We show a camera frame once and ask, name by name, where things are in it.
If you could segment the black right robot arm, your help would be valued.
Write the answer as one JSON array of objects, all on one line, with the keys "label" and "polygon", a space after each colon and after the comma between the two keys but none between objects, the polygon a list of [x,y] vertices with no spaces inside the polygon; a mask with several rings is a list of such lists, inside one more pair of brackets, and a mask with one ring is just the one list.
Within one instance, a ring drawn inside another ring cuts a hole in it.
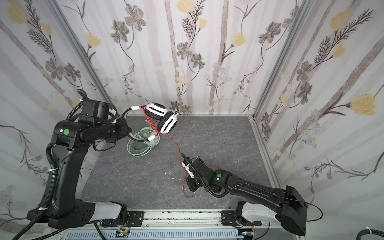
[{"label": "black right robot arm", "polygon": [[213,170],[201,158],[191,159],[181,154],[181,159],[190,191],[203,188],[215,198],[223,198],[228,194],[240,196],[275,213],[270,222],[279,223],[294,235],[306,235],[306,226],[310,222],[307,219],[308,207],[315,205],[306,202],[294,187],[280,189],[263,186],[223,169]]}]

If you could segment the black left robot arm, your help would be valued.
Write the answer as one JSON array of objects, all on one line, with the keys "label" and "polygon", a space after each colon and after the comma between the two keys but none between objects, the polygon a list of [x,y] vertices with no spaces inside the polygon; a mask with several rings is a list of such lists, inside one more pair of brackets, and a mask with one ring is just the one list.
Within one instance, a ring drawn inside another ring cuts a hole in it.
[{"label": "black left robot arm", "polygon": [[113,104],[91,100],[82,89],[81,102],[67,118],[56,124],[46,147],[50,164],[48,183],[38,207],[27,214],[29,223],[14,236],[20,239],[36,223],[47,223],[57,230],[83,227],[109,220],[115,225],[129,221],[127,206],[119,203],[93,203],[76,199],[76,189],[83,161],[96,141],[116,144],[132,129],[119,117]]}]

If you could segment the green white headphones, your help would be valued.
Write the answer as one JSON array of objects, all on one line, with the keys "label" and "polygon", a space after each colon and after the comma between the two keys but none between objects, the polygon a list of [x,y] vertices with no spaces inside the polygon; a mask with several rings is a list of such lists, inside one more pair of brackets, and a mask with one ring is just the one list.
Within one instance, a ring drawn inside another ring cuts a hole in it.
[{"label": "green white headphones", "polygon": [[127,151],[133,157],[145,156],[155,148],[161,140],[157,132],[150,127],[140,129],[140,131],[134,134],[134,137],[140,141],[129,139],[127,143]]}]

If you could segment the black white headphones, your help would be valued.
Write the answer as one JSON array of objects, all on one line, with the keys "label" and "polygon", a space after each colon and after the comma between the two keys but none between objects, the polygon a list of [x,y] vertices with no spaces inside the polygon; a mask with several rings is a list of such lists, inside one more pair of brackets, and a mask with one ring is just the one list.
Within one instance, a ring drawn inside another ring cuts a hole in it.
[{"label": "black white headphones", "polygon": [[177,124],[177,116],[179,111],[169,111],[165,106],[158,103],[150,103],[144,106],[131,106],[127,110],[125,110],[122,114],[122,118],[124,119],[126,114],[130,111],[143,110],[147,120],[150,125],[153,127],[154,124],[151,122],[152,120],[159,120],[157,127],[155,128],[156,134],[150,135],[146,139],[138,139],[132,133],[128,134],[128,137],[135,142],[150,142],[154,140],[159,135],[169,134],[172,129]]}]

